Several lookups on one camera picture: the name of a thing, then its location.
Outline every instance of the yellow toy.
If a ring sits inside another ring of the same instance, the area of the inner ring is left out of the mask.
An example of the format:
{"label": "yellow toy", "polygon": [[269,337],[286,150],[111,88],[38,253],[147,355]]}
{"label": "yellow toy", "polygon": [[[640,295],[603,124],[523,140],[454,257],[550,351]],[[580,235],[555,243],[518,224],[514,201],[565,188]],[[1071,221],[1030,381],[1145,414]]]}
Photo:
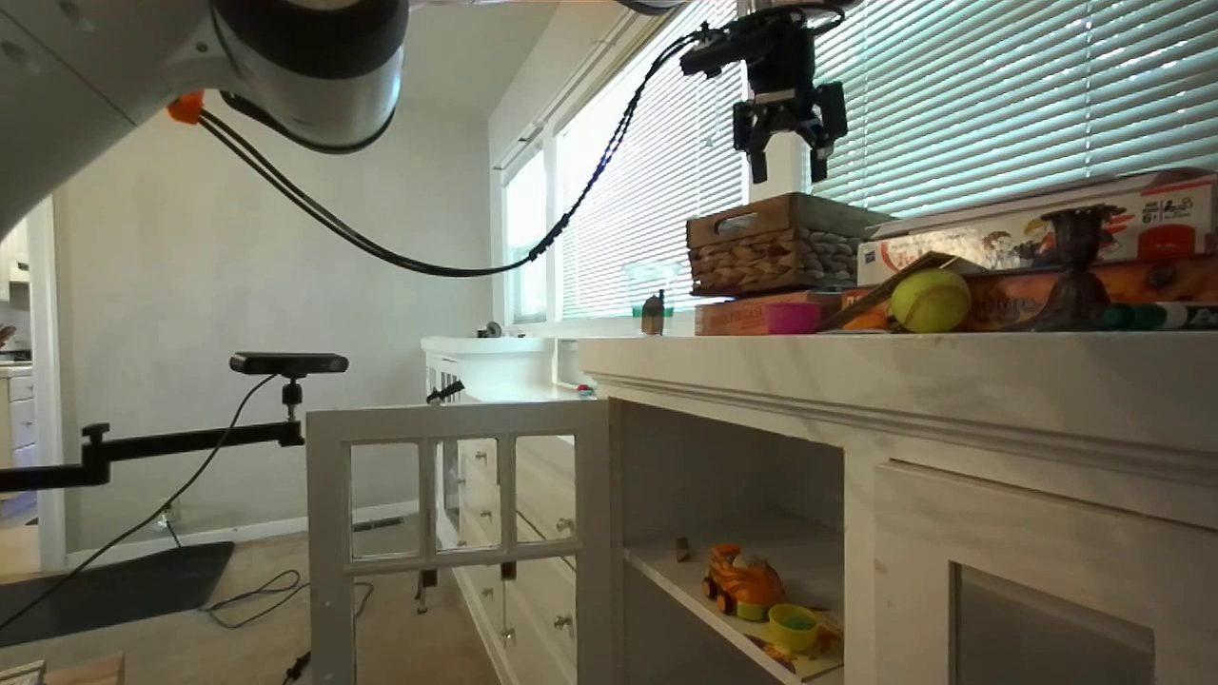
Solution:
{"label": "yellow toy", "polygon": [[704,592],[720,604],[720,611],[761,625],[768,604],[783,598],[783,580],[756,556],[747,556],[739,547],[712,547]]}
{"label": "yellow toy", "polygon": [[887,295],[887,311],[905,327],[905,332],[956,332],[976,295],[956,270],[917,270],[895,286]]}

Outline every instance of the white door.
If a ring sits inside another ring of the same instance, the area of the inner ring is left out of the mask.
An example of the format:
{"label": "white door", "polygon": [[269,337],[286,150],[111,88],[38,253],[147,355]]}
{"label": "white door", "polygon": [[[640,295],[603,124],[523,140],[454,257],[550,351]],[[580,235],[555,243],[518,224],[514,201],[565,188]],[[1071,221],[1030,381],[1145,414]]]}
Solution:
{"label": "white door", "polygon": [[878,467],[882,685],[1209,685],[1218,533]]}

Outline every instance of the door frame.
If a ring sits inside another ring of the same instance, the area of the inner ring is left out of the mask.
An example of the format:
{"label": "door frame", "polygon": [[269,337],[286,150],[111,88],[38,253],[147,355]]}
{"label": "door frame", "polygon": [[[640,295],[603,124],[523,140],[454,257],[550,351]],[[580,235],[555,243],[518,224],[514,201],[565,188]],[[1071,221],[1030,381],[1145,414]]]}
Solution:
{"label": "door frame", "polygon": [[[38,460],[69,465],[65,426],[65,356],[61,356],[61,289],[59,289],[59,216],[53,199],[34,206],[31,224],[31,351],[34,351],[34,414],[38,414]],[[38,492],[38,571],[69,566],[69,521],[65,492]]]}

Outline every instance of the toy food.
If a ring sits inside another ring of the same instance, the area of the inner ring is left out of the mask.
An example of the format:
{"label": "toy food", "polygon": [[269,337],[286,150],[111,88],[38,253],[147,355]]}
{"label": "toy food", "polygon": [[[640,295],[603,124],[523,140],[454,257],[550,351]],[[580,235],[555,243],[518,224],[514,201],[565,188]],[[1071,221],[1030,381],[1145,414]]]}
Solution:
{"label": "toy food", "polygon": [[712,547],[704,592],[720,611],[761,625],[768,604],[783,598],[783,580],[764,558],[725,542]]}
{"label": "toy food", "polygon": [[764,625],[764,641],[775,656],[816,653],[822,621],[803,604],[772,604]]}

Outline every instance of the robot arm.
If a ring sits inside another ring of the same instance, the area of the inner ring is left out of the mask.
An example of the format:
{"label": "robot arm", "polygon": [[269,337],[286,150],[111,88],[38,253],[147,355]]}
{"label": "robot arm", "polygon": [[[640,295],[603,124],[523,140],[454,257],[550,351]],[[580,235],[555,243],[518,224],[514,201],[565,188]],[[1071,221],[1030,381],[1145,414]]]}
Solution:
{"label": "robot arm", "polygon": [[[671,10],[684,0],[619,0]],[[183,89],[349,150],[401,101],[411,0],[4,0],[0,235]]]}
{"label": "robot arm", "polygon": [[734,148],[749,155],[753,183],[764,183],[764,144],[793,127],[810,148],[810,183],[830,173],[835,140],[849,133],[841,83],[816,83],[816,34],[845,17],[857,0],[772,0],[720,29],[682,58],[682,68],[720,77],[747,62],[753,97],[730,108]]}

